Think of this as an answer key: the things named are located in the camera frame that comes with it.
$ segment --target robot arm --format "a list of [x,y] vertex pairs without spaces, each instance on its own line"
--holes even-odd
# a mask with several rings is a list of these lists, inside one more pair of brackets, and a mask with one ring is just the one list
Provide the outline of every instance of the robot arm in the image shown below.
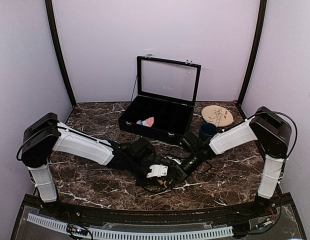
[[[266,107],[261,107],[257,113],[269,111]],[[25,130],[24,143],[17,153],[17,159],[28,167],[41,199],[49,203],[57,200],[47,164],[52,150],[80,156],[110,168],[131,169],[136,178],[142,181],[165,177],[168,175],[168,168],[173,168],[177,175],[177,180],[173,182],[180,183],[214,155],[250,141],[259,141],[265,152],[265,165],[258,195],[270,199],[281,177],[291,133],[291,127],[287,122],[273,113],[265,113],[225,132],[217,133],[209,144],[188,132],[180,145],[192,154],[179,164],[155,164],[153,160],[149,165],[141,165],[141,162],[155,154],[154,147],[145,138],[122,147],[116,142],[97,139],[76,131],[59,122],[56,114],[48,113]]]
[[161,165],[141,167],[140,162],[155,154],[153,146],[145,138],[122,147],[116,142],[97,139],[76,131],[59,122],[54,113],[48,113],[28,127],[24,132],[23,142],[17,159],[27,166],[45,203],[57,200],[57,192],[47,164],[52,151],[73,154],[110,168],[133,168],[137,178],[161,177],[167,174],[167,167]]
[[261,182],[258,189],[258,196],[270,199],[276,189],[277,183],[281,178],[283,163],[287,157],[290,137],[292,133],[291,126],[282,118],[271,112],[266,107],[260,107],[257,110],[257,116],[244,121],[243,123],[230,128],[229,130],[217,133],[210,140],[209,149],[205,147],[195,136],[186,136],[181,145],[189,152],[197,152],[193,154],[192,159],[184,161],[181,168],[188,170],[191,168],[189,163],[196,169],[205,158],[201,155],[223,154],[225,151],[240,146],[242,144],[258,141],[265,152],[265,164],[262,173]]

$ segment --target black open box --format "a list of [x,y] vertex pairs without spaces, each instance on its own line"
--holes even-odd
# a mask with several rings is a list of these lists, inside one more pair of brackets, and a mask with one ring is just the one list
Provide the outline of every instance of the black open box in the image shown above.
[[[137,57],[137,94],[120,116],[123,131],[177,145],[189,130],[201,65]],[[151,127],[137,124],[154,117]]]

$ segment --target pink object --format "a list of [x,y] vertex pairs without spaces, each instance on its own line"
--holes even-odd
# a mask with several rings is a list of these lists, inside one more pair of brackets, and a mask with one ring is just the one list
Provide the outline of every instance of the pink object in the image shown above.
[[154,117],[152,116],[150,118],[147,118],[145,121],[138,120],[136,123],[146,127],[151,127],[154,124]]

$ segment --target dark blue cup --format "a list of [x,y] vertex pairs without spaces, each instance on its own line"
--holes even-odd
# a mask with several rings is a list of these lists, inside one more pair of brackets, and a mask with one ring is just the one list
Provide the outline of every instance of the dark blue cup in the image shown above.
[[203,141],[209,142],[215,134],[217,134],[217,127],[213,123],[207,122],[200,126],[199,137]]

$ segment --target white cable tray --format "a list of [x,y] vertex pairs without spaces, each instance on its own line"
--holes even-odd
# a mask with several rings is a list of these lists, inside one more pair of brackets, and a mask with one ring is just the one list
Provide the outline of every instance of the white cable tray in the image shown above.
[[[32,213],[28,214],[27,221],[59,233],[67,234],[67,223],[63,221],[49,219]],[[234,235],[233,227],[231,226],[200,231],[164,233],[110,231],[94,227],[89,227],[88,229],[92,233],[95,240],[210,240],[231,237]]]

